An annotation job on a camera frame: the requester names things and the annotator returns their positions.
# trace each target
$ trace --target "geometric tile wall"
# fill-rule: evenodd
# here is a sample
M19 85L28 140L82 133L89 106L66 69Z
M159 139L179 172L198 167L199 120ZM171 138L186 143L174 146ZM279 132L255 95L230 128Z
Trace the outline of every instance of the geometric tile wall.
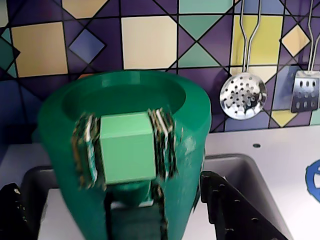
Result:
M309 0L262 0L248 70L265 82L267 102L249 120L223 114L220 89L242 66L241 1L0 0L0 131L36 124L42 102L61 86L123 69L170 72L196 82L211 99L212 132L320 124L319 110L289 110L295 72L308 64ZM247 35L257 12L258 0L246 0ZM317 36L320 0L314 1L311 27Z

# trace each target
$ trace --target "sink basin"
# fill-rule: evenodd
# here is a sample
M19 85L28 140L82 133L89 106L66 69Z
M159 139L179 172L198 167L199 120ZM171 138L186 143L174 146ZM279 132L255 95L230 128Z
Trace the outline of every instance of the sink basin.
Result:
M225 177L287 239L293 239L262 174L251 157L243 154L207 155L203 170Z

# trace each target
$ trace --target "metal spatula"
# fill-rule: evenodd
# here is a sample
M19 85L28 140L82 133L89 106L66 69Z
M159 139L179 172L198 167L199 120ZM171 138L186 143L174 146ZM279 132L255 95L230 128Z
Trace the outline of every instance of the metal spatula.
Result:
M313 4L314 0L311 0L308 18L308 30L311 37L308 69L299 70L295 74L291 101L292 113L308 112L319 108L320 72L314 71L313 69L315 66L320 34L316 38L314 46L314 35L311 30Z
M248 44L243 26L245 0L242 0L240 15L240 27L244 38L242 73L230 77L220 92L222 110L230 118L236 120L246 120L257 115L263 109L267 99L267 89L262 79L248 72L251 44L261 20L261 2L262 0L259 0L258 19Z

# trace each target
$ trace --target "green block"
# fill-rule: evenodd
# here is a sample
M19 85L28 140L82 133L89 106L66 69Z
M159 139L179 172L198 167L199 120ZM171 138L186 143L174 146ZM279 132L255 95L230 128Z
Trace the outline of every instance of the green block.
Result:
M147 112L102 116L99 140L106 184L156 178L154 133Z

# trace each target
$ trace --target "green plastic pot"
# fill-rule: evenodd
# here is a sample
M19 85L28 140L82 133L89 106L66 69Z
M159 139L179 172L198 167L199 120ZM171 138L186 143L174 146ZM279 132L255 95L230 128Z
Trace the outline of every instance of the green plastic pot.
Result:
M210 100L202 88L171 73L119 71L69 83L42 105L38 116L41 141L64 201L87 240L108 239L106 193L99 188L79 189L71 146L75 122L83 112L99 117L161 107L169 107L176 121L179 174L160 184L165 195L169 240L181 240L195 199L211 125Z

